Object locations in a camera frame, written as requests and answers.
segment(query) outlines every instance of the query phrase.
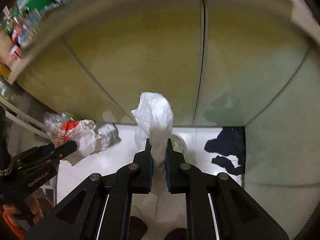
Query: cabinet door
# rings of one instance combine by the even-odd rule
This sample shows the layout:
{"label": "cabinet door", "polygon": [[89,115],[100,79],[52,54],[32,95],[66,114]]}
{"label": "cabinet door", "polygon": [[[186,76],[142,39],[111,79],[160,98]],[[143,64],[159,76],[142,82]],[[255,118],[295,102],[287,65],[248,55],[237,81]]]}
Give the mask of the cabinet door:
{"label": "cabinet door", "polygon": [[292,78],[309,49],[281,19],[248,5],[208,0],[196,126],[242,126]]}
{"label": "cabinet door", "polygon": [[143,0],[81,25],[65,43],[127,114],[163,94],[174,125],[191,126],[201,58],[200,0]]}
{"label": "cabinet door", "polygon": [[58,113],[82,119],[134,123],[85,73],[61,43],[38,56],[19,76],[18,84]]}

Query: white floor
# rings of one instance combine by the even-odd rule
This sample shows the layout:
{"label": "white floor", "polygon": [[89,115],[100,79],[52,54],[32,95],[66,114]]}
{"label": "white floor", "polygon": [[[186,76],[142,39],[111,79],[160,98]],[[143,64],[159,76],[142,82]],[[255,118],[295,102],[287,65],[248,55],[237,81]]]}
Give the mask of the white floor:
{"label": "white floor", "polygon": [[[57,201],[61,201],[77,185],[92,173],[100,173],[102,176],[115,173],[119,168],[131,163],[134,154],[138,152],[134,141],[136,126],[117,125],[119,136],[122,141],[110,149],[90,155],[81,160],[75,166],[67,161],[61,161],[58,172]],[[219,172],[226,172],[211,163],[216,153],[208,153],[204,150],[204,145],[209,139],[214,139],[221,132],[221,128],[174,128],[173,133],[180,135],[186,145],[187,154],[185,160],[188,163],[196,165],[202,172],[217,175]],[[229,156],[234,166],[238,166],[237,158]],[[241,176],[230,175],[240,185]],[[154,219],[154,208],[157,197],[153,194],[134,195],[132,209],[134,215],[139,216],[148,226],[148,231],[143,239],[164,239],[167,233],[178,227],[186,227],[185,215],[180,216],[175,223],[159,223]]]}

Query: gray panel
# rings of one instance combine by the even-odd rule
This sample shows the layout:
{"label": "gray panel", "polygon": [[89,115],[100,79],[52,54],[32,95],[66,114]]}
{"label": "gray panel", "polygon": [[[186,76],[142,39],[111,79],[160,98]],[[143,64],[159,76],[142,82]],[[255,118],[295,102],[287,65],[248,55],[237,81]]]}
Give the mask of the gray panel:
{"label": "gray panel", "polygon": [[320,186],[267,187],[246,183],[244,189],[293,239],[310,218],[320,200]]}
{"label": "gray panel", "polygon": [[171,104],[174,125],[191,126],[201,62],[200,0],[143,0],[105,15],[65,37],[71,51],[127,114],[142,92],[158,92]]}
{"label": "gray panel", "polygon": [[86,74],[61,43],[39,55],[18,78],[18,84],[57,113],[81,119],[134,124]]}
{"label": "gray panel", "polygon": [[267,11],[208,0],[195,126],[242,126],[293,76],[309,49],[302,32]]}
{"label": "gray panel", "polygon": [[245,182],[320,182],[320,67],[312,49],[281,94],[246,125]]}

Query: metal bolt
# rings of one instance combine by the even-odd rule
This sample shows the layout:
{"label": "metal bolt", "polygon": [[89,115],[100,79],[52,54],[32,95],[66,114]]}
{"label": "metal bolt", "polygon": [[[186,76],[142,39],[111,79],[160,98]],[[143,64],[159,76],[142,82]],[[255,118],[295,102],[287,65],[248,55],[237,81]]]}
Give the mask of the metal bolt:
{"label": "metal bolt", "polygon": [[188,170],[188,169],[190,169],[191,166],[190,166],[189,163],[183,163],[183,164],[180,165],[180,167],[183,170]]}
{"label": "metal bolt", "polygon": [[222,173],[219,173],[219,178],[222,180],[227,180],[227,179],[229,179],[229,175],[222,172]]}
{"label": "metal bolt", "polygon": [[130,170],[134,171],[138,168],[138,164],[137,163],[130,163],[128,167]]}
{"label": "metal bolt", "polygon": [[92,181],[96,181],[96,180],[98,180],[99,178],[100,178],[100,174],[98,174],[98,173],[92,173],[92,174],[90,175],[90,177],[89,177],[89,179],[92,180]]}

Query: package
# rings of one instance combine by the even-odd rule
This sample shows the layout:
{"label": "package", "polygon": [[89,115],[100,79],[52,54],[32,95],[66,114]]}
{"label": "package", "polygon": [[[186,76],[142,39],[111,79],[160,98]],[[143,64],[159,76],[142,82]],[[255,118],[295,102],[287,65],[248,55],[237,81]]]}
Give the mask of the package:
{"label": "package", "polygon": [[184,195],[170,194],[166,183],[165,152],[167,141],[172,137],[173,122],[170,104],[160,94],[145,92],[141,94],[138,108],[131,113],[138,124],[135,132],[138,149],[144,149],[147,138],[150,138],[153,158],[151,193],[158,197],[155,219],[159,222],[173,222],[182,212],[186,211],[186,206]]}
{"label": "package", "polygon": [[4,31],[0,30],[0,58],[10,67],[14,59],[10,55],[10,50],[14,46],[11,37]]}
{"label": "package", "polygon": [[4,7],[2,12],[0,13],[0,21],[8,20],[10,18],[10,11],[7,6]]}
{"label": "package", "polygon": [[0,96],[9,103],[15,105],[18,97],[18,92],[11,86],[3,77],[0,77]]}
{"label": "package", "polygon": [[13,45],[13,47],[10,49],[10,55],[11,57],[17,61],[20,60],[21,56],[21,49],[17,45]]}
{"label": "package", "polygon": [[121,141],[118,129],[113,124],[107,123],[96,132],[96,125],[92,120],[71,121],[67,119],[70,117],[46,113],[44,124],[55,147],[70,140],[77,143],[77,150],[66,157],[72,165],[90,154],[105,151]]}

